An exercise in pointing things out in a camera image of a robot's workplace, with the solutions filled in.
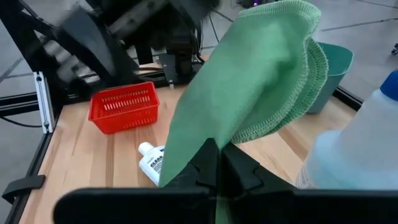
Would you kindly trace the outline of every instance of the teal bin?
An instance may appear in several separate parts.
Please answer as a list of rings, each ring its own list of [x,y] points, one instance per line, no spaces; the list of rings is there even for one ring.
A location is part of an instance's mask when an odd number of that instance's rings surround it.
[[[347,48],[320,43],[329,63],[328,80],[323,86],[318,98],[307,111],[307,113],[319,113],[325,107],[338,84],[348,72],[354,59],[354,53]]]

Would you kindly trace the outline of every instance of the bottle cap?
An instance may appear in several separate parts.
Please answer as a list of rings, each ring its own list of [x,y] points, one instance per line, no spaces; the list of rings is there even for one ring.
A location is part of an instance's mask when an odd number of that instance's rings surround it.
[[[154,148],[154,146],[151,143],[143,142],[138,146],[138,151],[144,156],[153,148]]]
[[[389,98],[398,101],[398,71],[395,70],[380,87],[381,92]]]

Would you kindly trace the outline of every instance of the wooden table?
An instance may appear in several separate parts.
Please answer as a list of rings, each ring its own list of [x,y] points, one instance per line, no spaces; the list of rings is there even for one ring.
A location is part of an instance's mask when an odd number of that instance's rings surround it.
[[[88,118],[88,103],[68,105],[58,120],[39,174],[44,186],[33,190],[20,223],[52,222],[52,209],[65,193],[83,187],[154,187],[140,170],[137,148],[144,141],[163,145],[175,106],[185,87],[159,88],[159,119],[153,125],[104,135]],[[332,98],[322,113],[305,115],[276,134],[239,147],[266,169],[293,183],[315,136],[343,128],[355,112]]]

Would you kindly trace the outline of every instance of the green towel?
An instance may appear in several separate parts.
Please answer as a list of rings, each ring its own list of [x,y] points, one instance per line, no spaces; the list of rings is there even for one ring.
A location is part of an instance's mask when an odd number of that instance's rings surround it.
[[[319,18],[315,6],[299,0],[240,12],[177,104],[161,187],[207,138],[214,138],[219,148],[229,141],[250,141],[276,132],[309,109],[328,71],[325,54],[311,38]]]

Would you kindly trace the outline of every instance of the red basket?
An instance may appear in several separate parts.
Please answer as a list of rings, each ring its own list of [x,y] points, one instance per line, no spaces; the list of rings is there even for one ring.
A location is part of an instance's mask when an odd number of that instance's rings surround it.
[[[159,99],[152,82],[95,93],[88,120],[104,134],[111,134],[157,121]]]

